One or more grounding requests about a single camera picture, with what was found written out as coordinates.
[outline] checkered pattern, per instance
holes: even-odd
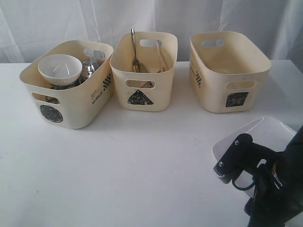
[[[111,84],[111,74],[109,74],[103,81],[103,91]]]
[[[201,77],[200,77],[198,71],[196,72],[196,81],[197,81],[197,83],[199,85],[199,88],[201,88]]]

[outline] white plate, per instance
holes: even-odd
[[[260,117],[217,142],[213,146],[214,158],[218,161],[231,143],[233,143],[234,139],[242,133],[250,134],[253,137],[254,143],[268,147],[274,151],[284,151],[287,144],[296,134],[294,130],[274,117]],[[246,187],[251,183],[251,175],[247,172],[243,172],[236,181],[236,184],[240,187]],[[245,191],[245,193],[252,197],[254,188]]]

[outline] black cable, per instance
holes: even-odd
[[[233,186],[234,186],[236,189],[238,189],[239,191],[247,191],[247,190],[251,189],[253,186],[255,186],[255,182],[253,182],[253,183],[251,183],[251,185],[249,185],[249,186],[247,186],[247,187],[245,187],[245,188],[241,188],[241,187],[239,187],[239,186],[236,184],[236,180],[237,180],[237,178],[236,178],[236,179],[233,178],[233,179],[232,179],[232,184],[233,184]]]

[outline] black square label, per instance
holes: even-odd
[[[226,100],[226,107],[234,107],[244,105],[248,92],[231,93]]]

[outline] black circular label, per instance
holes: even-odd
[[[60,123],[63,121],[62,114],[58,110],[56,110],[55,108],[49,105],[41,105],[40,111],[43,117],[45,117],[47,120],[51,122]]]

